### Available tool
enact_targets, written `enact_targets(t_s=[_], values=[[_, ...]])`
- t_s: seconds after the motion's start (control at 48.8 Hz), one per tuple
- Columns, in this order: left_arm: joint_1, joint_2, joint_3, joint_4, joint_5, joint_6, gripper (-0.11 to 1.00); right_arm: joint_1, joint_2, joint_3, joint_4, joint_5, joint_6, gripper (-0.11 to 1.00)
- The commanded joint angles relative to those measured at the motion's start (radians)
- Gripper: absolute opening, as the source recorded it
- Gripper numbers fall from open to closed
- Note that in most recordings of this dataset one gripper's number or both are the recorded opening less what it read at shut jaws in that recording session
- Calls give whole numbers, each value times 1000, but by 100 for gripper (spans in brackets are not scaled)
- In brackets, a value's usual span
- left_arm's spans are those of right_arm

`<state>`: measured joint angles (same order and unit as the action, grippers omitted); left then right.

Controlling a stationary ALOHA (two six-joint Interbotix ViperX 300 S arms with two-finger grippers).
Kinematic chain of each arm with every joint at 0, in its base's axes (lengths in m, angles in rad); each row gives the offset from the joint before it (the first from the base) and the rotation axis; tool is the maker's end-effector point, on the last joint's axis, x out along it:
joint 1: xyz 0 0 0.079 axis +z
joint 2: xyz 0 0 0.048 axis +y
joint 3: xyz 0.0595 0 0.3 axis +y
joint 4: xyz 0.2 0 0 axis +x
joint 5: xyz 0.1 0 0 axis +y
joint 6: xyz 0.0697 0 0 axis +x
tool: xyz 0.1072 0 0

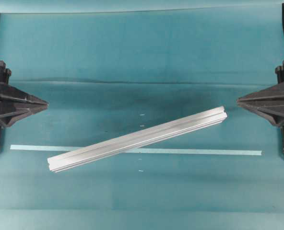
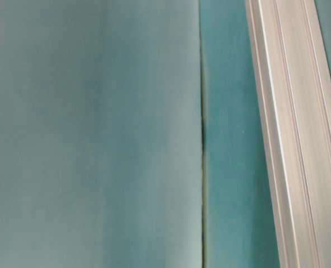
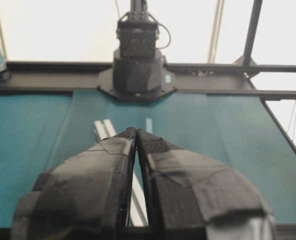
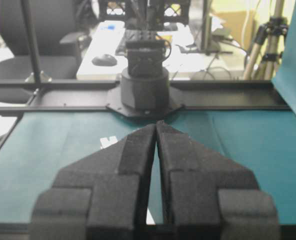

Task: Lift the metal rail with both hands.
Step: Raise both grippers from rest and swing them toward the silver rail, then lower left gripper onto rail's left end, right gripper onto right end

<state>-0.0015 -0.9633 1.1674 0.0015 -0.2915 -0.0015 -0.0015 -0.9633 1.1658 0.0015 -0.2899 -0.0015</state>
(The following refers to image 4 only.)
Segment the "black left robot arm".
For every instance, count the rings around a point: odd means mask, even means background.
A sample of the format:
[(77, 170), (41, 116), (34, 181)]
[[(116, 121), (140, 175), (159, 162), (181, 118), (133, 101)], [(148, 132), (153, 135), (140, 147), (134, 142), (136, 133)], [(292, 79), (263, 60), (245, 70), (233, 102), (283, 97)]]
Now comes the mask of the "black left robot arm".
[(120, 82), (107, 93), (106, 107), (128, 118), (163, 118), (184, 107), (182, 92), (171, 87), (163, 66), (172, 52), (170, 42), (158, 35), (164, 27), (164, 0), (129, 0), (127, 10), (136, 16), (127, 29), (127, 67)]

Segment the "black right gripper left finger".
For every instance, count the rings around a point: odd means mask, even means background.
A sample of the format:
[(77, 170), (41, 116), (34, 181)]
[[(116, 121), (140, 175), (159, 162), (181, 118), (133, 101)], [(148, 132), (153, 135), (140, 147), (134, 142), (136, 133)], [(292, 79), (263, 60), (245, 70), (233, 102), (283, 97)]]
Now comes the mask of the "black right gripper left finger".
[(155, 125), (62, 167), (34, 205), (33, 240), (132, 240), (146, 224)]

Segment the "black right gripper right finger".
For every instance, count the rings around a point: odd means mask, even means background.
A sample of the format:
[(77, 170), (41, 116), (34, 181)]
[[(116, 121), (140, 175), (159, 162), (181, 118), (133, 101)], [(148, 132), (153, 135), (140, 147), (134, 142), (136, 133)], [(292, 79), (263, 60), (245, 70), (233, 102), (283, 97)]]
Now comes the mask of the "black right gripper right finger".
[(163, 121), (156, 125), (162, 200), (180, 240), (278, 240), (272, 196), (249, 168)]

